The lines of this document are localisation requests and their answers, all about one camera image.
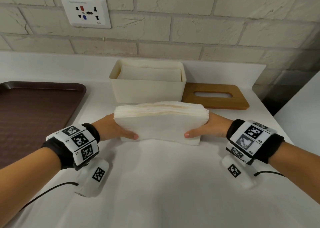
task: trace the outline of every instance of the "white tissue box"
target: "white tissue box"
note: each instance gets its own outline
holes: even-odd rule
[[[117,79],[122,65],[137,68],[180,69],[181,82]],[[114,96],[118,103],[154,103],[181,101],[186,85],[183,64],[177,61],[119,59],[109,75]]]

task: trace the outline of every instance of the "human hand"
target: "human hand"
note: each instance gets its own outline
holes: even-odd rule
[[[204,134],[211,134],[216,137],[226,137],[232,120],[209,112],[209,120],[200,128],[192,129],[184,134],[185,138],[198,137]]]
[[[138,135],[134,132],[128,131],[120,127],[114,120],[114,114],[107,115],[100,120],[92,123],[100,135],[100,141],[116,138],[126,137],[130,139],[138,139]]]

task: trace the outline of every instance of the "outlet faceplate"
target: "outlet faceplate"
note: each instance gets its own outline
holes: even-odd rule
[[[72,26],[110,29],[106,0],[61,0]]]

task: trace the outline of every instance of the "black cable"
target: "black cable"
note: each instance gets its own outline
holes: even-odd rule
[[[280,175],[280,176],[284,176],[284,175],[282,175],[281,173],[271,172],[271,171],[261,171],[261,172],[257,172],[257,173],[254,174],[254,176],[257,176],[257,175],[259,175],[259,174],[261,174],[261,173],[273,173],[273,174],[277,174],[277,175]]]
[[[27,207],[29,204],[32,204],[32,203],[33,203],[34,201],[36,201],[38,198],[40,198],[40,197],[42,197],[43,195],[45,195],[46,193],[50,192],[51,190],[53,190],[53,189],[55,189],[55,188],[57,188],[57,187],[63,186],[63,185],[67,185],[67,184],[72,184],[72,185],[75,185],[75,186],[78,186],[78,185],[79,185],[79,184],[76,183],[76,182],[70,181],[70,182],[65,182],[65,183],[61,183],[61,184],[59,184],[59,185],[57,185],[57,186],[54,186],[53,188],[50,188],[49,190],[46,190],[44,193],[40,194],[38,197],[32,199],[29,203],[27,203],[25,206],[23,206],[22,209],[20,209],[20,211],[23,210],[25,207]]]

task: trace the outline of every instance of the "electrical outlet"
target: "electrical outlet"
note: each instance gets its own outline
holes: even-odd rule
[[[106,0],[61,0],[72,26],[110,29]]]

